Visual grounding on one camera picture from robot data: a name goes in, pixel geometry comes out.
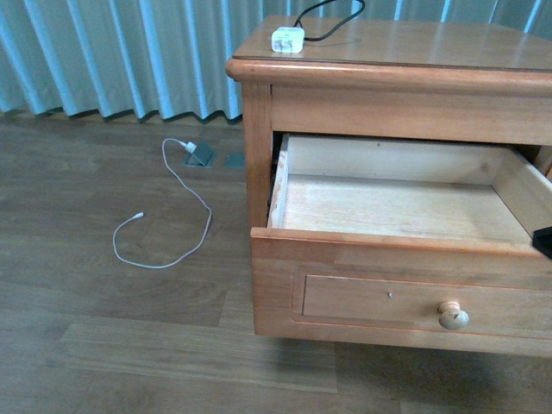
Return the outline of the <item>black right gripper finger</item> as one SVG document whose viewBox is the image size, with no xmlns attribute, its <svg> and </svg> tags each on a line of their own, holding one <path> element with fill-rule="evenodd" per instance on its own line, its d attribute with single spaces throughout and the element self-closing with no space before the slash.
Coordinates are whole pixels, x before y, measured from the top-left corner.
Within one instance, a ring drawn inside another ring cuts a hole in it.
<svg viewBox="0 0 552 414">
<path fill-rule="evenodd" d="M 549 259 L 552 258 L 552 227 L 537 229 L 531 237 L 533 248 L 544 254 Z"/>
</svg>

